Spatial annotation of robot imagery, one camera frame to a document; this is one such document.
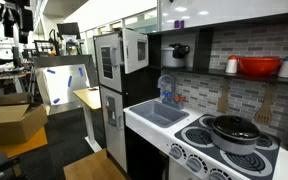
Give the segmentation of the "grey toy sink basin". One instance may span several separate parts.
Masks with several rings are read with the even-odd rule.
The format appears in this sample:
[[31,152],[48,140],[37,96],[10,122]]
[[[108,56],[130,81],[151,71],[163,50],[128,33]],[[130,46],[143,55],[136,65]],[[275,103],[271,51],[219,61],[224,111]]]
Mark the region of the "grey toy sink basin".
[[130,110],[161,128],[168,128],[189,116],[187,112],[169,107],[157,101],[145,102],[131,107]]

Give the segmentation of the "white freezer door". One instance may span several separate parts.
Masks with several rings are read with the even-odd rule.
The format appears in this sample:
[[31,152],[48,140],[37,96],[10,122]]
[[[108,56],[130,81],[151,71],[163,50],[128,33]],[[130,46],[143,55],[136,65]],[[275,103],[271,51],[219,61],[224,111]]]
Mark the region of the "white freezer door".
[[120,39],[119,33],[111,33],[94,40],[100,83],[116,91],[122,90]]

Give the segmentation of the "cardboard box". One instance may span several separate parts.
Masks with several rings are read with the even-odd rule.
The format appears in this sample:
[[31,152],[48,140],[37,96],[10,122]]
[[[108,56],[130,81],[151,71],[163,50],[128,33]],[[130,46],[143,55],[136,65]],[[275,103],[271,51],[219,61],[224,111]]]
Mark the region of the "cardboard box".
[[0,97],[0,146],[29,141],[47,123],[44,106],[29,93]]

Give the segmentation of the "metal cabinet with blue tape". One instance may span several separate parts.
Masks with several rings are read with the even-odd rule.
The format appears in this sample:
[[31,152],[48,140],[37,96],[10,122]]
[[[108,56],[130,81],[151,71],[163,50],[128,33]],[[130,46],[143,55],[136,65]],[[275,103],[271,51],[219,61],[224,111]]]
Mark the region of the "metal cabinet with blue tape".
[[48,115],[80,108],[81,101],[74,91],[98,85],[91,55],[38,57],[34,60],[34,67]]

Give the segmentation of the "white lower fridge door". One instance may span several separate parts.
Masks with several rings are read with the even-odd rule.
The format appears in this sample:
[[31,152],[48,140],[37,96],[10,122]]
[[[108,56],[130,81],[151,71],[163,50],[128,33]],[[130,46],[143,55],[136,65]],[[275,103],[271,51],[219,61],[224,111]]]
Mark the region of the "white lower fridge door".
[[108,88],[100,87],[103,120],[108,152],[127,170],[124,114],[122,96]]

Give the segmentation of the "wooden toy fork spatula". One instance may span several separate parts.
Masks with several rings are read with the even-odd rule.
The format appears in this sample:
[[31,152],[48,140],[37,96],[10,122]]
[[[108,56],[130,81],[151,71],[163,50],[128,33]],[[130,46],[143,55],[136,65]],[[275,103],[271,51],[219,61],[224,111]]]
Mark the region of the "wooden toy fork spatula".
[[273,100],[274,92],[275,92],[275,86],[268,85],[266,92],[265,92],[262,106],[254,115],[254,120],[257,123],[264,124],[264,125],[269,125],[271,123],[272,121],[271,103]]

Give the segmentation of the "orange top white shaker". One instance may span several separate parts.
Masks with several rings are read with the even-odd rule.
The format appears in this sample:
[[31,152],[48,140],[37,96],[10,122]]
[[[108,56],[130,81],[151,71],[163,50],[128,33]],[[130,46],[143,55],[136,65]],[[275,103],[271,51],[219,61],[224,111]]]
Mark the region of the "orange top white shaker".
[[225,72],[235,74],[237,72],[237,66],[238,66],[238,57],[231,55],[227,59]]

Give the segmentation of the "black lidded toy pot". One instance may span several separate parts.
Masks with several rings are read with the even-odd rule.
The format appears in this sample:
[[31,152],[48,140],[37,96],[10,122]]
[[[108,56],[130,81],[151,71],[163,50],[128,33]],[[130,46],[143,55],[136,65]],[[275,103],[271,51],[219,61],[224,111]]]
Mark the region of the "black lidded toy pot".
[[233,115],[216,117],[211,129],[213,143],[221,150],[236,155],[253,153],[260,137],[259,129],[252,122]]

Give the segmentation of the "grey toy faucet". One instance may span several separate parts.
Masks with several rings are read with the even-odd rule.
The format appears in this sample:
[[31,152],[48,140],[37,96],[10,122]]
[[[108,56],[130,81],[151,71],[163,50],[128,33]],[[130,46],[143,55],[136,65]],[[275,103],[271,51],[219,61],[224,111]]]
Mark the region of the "grey toy faucet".
[[162,103],[170,106],[172,108],[178,109],[178,110],[183,110],[184,109],[184,104],[183,104],[183,100],[184,97],[183,96],[176,96],[175,92],[176,92],[176,79],[171,76],[171,75],[161,75],[158,79],[158,83],[157,83],[157,87],[159,89],[162,88],[162,81],[163,80],[168,80],[171,84],[171,90],[170,91],[163,91],[161,93],[161,95],[163,96],[162,99]]

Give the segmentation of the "wooden top desk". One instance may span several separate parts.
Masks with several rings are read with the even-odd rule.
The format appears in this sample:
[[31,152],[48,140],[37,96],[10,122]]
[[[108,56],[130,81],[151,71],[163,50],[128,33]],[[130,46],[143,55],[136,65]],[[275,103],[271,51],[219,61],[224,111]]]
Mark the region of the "wooden top desk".
[[74,90],[73,93],[82,102],[87,129],[87,137],[85,140],[94,152],[101,151],[102,147],[95,139],[91,115],[92,110],[98,110],[101,108],[99,87]]

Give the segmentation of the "red toy bowl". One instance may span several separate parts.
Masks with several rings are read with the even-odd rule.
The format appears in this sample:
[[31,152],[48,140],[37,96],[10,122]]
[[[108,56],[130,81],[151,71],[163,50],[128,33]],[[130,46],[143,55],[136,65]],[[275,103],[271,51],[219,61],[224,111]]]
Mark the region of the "red toy bowl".
[[239,66],[241,71],[248,76],[262,77],[273,73],[280,61],[280,58],[243,57],[239,59]]

